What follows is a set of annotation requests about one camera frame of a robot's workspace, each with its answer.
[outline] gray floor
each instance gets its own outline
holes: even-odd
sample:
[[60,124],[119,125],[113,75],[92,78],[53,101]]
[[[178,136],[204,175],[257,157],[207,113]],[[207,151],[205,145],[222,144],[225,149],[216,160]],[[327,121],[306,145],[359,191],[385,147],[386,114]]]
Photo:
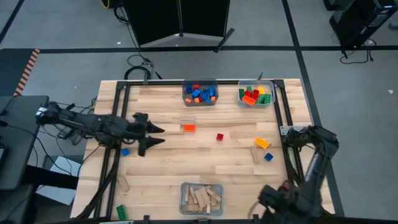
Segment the gray floor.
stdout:
[[[328,23],[331,12],[321,0],[288,0],[301,46],[333,46],[336,37]],[[0,1],[0,27],[11,14],[15,0]],[[390,21],[398,21],[398,14]],[[398,45],[398,31],[387,22],[374,35],[379,45]],[[231,0],[228,27],[236,32],[227,45],[292,45],[280,0]],[[216,45],[207,37],[171,37],[154,46]],[[26,0],[3,48],[105,48],[132,47],[126,26],[97,0]],[[338,188],[348,217],[398,220],[394,178],[397,151],[394,128],[398,109],[395,89],[398,51],[373,51],[374,61],[343,65],[340,52],[303,52],[324,127],[334,131],[341,147],[333,160]],[[25,95],[48,95],[51,100],[88,105],[101,80],[122,79],[129,68],[128,53],[40,54]],[[300,78],[295,52],[222,51],[143,53],[164,78]],[[350,60],[362,60],[356,52]],[[133,73],[131,78],[141,78]],[[54,139],[43,134],[51,155],[61,155]],[[85,144],[72,147],[60,141],[68,155],[82,155]],[[39,162],[44,157],[40,154]],[[54,220],[56,208],[39,211],[38,222]],[[68,209],[64,208],[65,218]]]

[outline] clear plastic container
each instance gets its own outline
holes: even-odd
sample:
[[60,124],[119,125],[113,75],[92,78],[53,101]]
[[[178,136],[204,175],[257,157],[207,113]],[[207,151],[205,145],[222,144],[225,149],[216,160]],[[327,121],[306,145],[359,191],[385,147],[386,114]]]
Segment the clear plastic container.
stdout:
[[[184,211],[183,206],[188,205],[188,202],[185,201],[185,193],[188,191],[189,193],[189,187],[193,187],[193,190],[199,190],[201,187],[206,187],[210,186],[211,190],[214,191],[218,196],[221,197],[221,205],[219,210],[210,210],[210,213],[206,212],[189,212],[189,211]],[[204,215],[204,216],[221,216],[224,212],[224,189],[223,186],[220,184],[193,184],[193,183],[188,183],[184,182],[181,185],[181,191],[180,191],[180,213],[182,215]]]
[[[192,93],[187,93],[187,86],[199,85],[199,90],[203,92],[203,90],[209,89],[209,87],[213,86],[215,89],[216,100],[210,102],[199,102],[196,103],[194,98],[192,97]],[[185,106],[214,106],[218,99],[218,85],[217,80],[214,78],[202,79],[202,80],[184,80],[182,82],[182,100],[185,103]]]
[[[253,90],[258,90],[259,87],[263,87],[266,94],[271,95],[271,100],[269,103],[255,103],[250,106],[243,102],[239,97],[239,89],[246,91],[247,87],[251,86]],[[275,102],[275,86],[274,83],[268,80],[240,80],[238,82],[238,105],[247,108],[264,108]]]

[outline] wooden tabletop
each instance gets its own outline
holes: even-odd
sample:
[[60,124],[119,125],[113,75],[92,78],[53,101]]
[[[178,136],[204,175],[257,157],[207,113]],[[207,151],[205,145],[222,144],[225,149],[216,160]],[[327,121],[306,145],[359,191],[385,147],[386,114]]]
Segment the wooden tabletop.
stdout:
[[[307,102],[299,79],[285,79],[285,89],[294,125],[311,124]],[[117,81],[102,81],[95,107],[96,114],[111,114]],[[275,188],[287,179],[278,132],[274,105],[265,109],[240,108],[237,104],[237,86],[219,85],[219,98],[214,106],[186,107],[181,97],[181,86],[133,86],[130,90],[127,119],[135,112],[148,113],[149,119],[165,129],[165,133],[152,134],[166,141],[150,148],[145,157],[137,155],[137,144],[128,147],[130,155],[121,156],[118,175],[124,175],[130,186],[123,192],[116,185],[113,220],[117,220],[116,207],[124,205],[128,219],[152,220],[190,219],[178,210],[180,186],[183,182],[221,184],[224,188],[223,219],[247,218],[250,206],[257,200],[260,190],[269,184]],[[121,93],[118,115],[121,114],[124,93]],[[282,100],[279,100],[282,118],[286,124]],[[180,127],[182,116],[196,119],[195,133],[185,133]],[[218,133],[224,139],[216,141]],[[256,149],[259,163],[255,164],[251,148],[254,139],[270,142],[268,149]],[[85,157],[97,147],[88,141]],[[266,153],[274,158],[267,162]],[[112,151],[109,164],[112,164]],[[300,153],[304,172],[310,163],[313,149],[303,148]],[[81,168],[71,217],[77,216],[98,189],[104,149],[99,148]],[[104,193],[101,215],[105,215],[108,190]],[[334,213],[327,182],[322,188],[323,206]],[[254,213],[260,214],[259,205]]]

